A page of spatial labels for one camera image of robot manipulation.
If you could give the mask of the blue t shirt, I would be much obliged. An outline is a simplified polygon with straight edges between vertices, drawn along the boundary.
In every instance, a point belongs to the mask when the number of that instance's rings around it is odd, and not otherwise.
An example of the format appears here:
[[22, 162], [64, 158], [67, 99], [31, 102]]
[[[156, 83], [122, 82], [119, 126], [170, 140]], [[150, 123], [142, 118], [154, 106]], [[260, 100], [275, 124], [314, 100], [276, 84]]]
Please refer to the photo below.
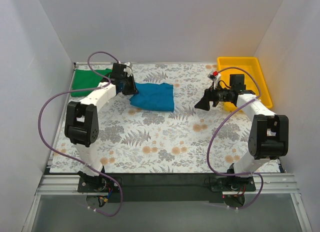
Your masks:
[[129, 99], [132, 106], [156, 112], [173, 112], [175, 110], [172, 84], [136, 83], [136, 88], [138, 94]]

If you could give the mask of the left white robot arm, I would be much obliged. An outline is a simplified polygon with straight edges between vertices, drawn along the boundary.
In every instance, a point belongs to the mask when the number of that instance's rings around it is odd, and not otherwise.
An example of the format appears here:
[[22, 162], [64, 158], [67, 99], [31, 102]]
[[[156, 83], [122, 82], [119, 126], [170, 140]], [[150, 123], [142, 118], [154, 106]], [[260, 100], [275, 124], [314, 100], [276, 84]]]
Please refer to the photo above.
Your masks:
[[118, 93], [125, 96], [137, 95], [132, 63], [114, 63], [108, 80], [102, 78], [97, 89], [89, 93], [79, 102], [71, 101], [67, 105], [64, 134], [75, 145], [80, 159], [85, 166], [78, 175], [83, 182], [95, 192], [103, 191], [107, 186], [107, 179], [100, 175], [104, 166], [100, 162], [97, 146], [99, 135], [99, 110]]

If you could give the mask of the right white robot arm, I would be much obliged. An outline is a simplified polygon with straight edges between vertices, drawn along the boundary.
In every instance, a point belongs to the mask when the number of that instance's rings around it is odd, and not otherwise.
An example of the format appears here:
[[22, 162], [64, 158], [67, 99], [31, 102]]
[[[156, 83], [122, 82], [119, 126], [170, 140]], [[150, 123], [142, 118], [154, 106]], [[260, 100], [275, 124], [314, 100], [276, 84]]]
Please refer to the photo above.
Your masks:
[[208, 181], [216, 191], [237, 191], [253, 186], [253, 174], [260, 167], [288, 153], [289, 119], [263, 105], [258, 95], [247, 89], [244, 74], [231, 74], [226, 87], [221, 87], [221, 75], [217, 71], [211, 72], [208, 78], [212, 80], [212, 85], [204, 91], [195, 108], [209, 111], [210, 107], [216, 107], [220, 102], [229, 102], [242, 110], [251, 121], [248, 151], [227, 172], [219, 173]]

